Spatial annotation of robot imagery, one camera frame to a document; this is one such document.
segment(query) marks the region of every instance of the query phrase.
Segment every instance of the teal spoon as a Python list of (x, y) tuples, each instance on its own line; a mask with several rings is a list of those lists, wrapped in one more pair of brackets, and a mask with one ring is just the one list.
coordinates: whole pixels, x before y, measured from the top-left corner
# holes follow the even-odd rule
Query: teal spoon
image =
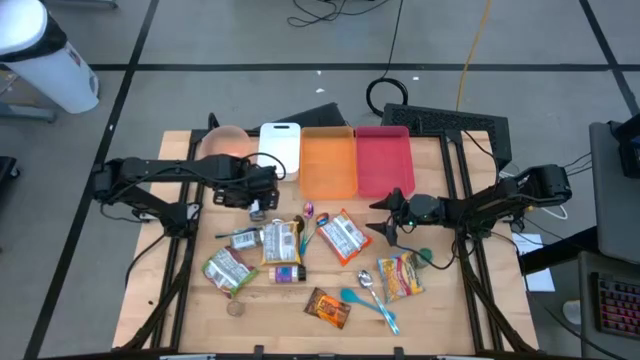
[[(375, 310), (377, 312), (379, 312), (380, 314), (382, 314), (382, 311), (380, 311), (380, 308), (378, 308), (375, 305), (369, 304), (368, 302), (360, 299), (358, 297), (358, 294), (355, 293), (355, 291), (351, 290), (351, 289), (342, 289), (340, 290), (340, 298), (342, 299), (342, 301), (344, 302), (348, 302), (348, 303), (358, 303), (360, 305), (364, 305), (366, 307), (368, 307), (371, 310)], [(391, 315), (391, 318), (393, 320), (396, 319), (396, 314), (394, 314), (393, 312), (389, 311), (389, 315)]]

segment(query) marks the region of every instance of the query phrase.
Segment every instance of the wooden table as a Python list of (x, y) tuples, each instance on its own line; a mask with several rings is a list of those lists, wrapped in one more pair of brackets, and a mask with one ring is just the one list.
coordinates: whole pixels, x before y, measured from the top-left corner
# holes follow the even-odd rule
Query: wooden table
[[(188, 131), (166, 132), (159, 158), (184, 159), (189, 136)], [(472, 136), (485, 149), (491, 148), (485, 132), (472, 132)], [(495, 166), (491, 158), (482, 153), (466, 136), (464, 148), (473, 191), (480, 191), (493, 184)], [(415, 167), (415, 192), (448, 196), (439, 140), (412, 138), (411, 150)], [(453, 145), (450, 145), (450, 150), (458, 194), (464, 194)], [(151, 191), (166, 201), (174, 202), (178, 199), (179, 188), (179, 184), (153, 184)], [(281, 182), (279, 189), (278, 209), (268, 212), (268, 217), (292, 219), (302, 212), (305, 199), (296, 182)], [(357, 283), (356, 273), (362, 269), (375, 276), (375, 290), (378, 294), (383, 294), (376, 259), (396, 254), (398, 249), (390, 248), (384, 236), (365, 228), (365, 223), (381, 222), (388, 216), (386, 211), (368, 208), (375, 201), (372, 199), (314, 203), (316, 213), (336, 214), (342, 208), (347, 209), (354, 222), (374, 238), (373, 244), (347, 266), (342, 267), (329, 247), (320, 238), (315, 239), (305, 256), (308, 272), (306, 282), (271, 285), (268, 267), (259, 266), (259, 275), (236, 298), (246, 304), (244, 315), (240, 318), (229, 316), (226, 312), (229, 300), (204, 277), (200, 267), (218, 249), (228, 244), (228, 241), (215, 240), (214, 234), (246, 227), (249, 220), (246, 210), (216, 206), (211, 199), (212, 191), (207, 189), (182, 326), (180, 352), (252, 353), (254, 345), (264, 345), (266, 353), (388, 355), (392, 354), (395, 346), (403, 347), (409, 355), (474, 353), (462, 274), (457, 261), (446, 271), (431, 267), (420, 270), (426, 292), (388, 305), (397, 315), (400, 336), (393, 336), (381, 315), (357, 304), (353, 305), (342, 330), (303, 312), (314, 287), (320, 287), (336, 298), (339, 298), (341, 288), (349, 287), (363, 299), (373, 301), (371, 295)], [(510, 229), (504, 224), (497, 225), (494, 231), (511, 236)], [(161, 233), (158, 223), (142, 225), (136, 252), (144, 249)], [(404, 246), (431, 248), (436, 264), (445, 264), (449, 260), (452, 241), (453, 231), (439, 226), (422, 226), (410, 235), (399, 235), (399, 243)], [(513, 245), (498, 237), (486, 239), (484, 244), (496, 304), (523, 339), (537, 347)], [(168, 246), (169, 240), (162, 242), (143, 257), (131, 273), (114, 346), (129, 340), (157, 303)], [(242, 256), (249, 264), (258, 266), (262, 248), (244, 251)], [(479, 301), (478, 308), (484, 345), (490, 348), (486, 312)], [(173, 314), (174, 308), (171, 307), (167, 311), (163, 339), (165, 345), (169, 344)]]

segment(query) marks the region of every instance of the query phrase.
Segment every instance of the brown snack package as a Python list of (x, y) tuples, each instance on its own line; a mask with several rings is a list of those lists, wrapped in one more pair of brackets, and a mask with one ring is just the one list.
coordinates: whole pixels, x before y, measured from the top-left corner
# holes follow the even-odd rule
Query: brown snack package
[(351, 305), (338, 301), (324, 291), (315, 288), (304, 308), (304, 312), (327, 320), (333, 326), (342, 329), (351, 311)]

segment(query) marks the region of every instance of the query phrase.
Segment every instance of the paper sheet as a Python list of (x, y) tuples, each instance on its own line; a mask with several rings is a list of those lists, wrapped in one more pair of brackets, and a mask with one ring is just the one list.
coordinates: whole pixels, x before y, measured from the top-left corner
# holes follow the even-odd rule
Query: paper sheet
[[(534, 243), (542, 244), (542, 238), (539, 234), (521, 234)], [(542, 248), (542, 245), (536, 245), (523, 239), (518, 234), (513, 234), (513, 241), (518, 246), (518, 253), (524, 255), (528, 252)], [(544, 269), (533, 274), (527, 275), (527, 282), (529, 283), (529, 290), (531, 292), (555, 292), (556, 288), (553, 285), (553, 278), (551, 277), (551, 270)]]

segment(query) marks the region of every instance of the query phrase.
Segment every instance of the green snack bag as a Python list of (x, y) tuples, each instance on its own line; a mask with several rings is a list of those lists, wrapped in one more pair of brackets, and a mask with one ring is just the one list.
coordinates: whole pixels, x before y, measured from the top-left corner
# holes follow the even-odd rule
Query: green snack bag
[(258, 269), (247, 265), (238, 251), (225, 246), (202, 265), (202, 272), (231, 299), (258, 274)]

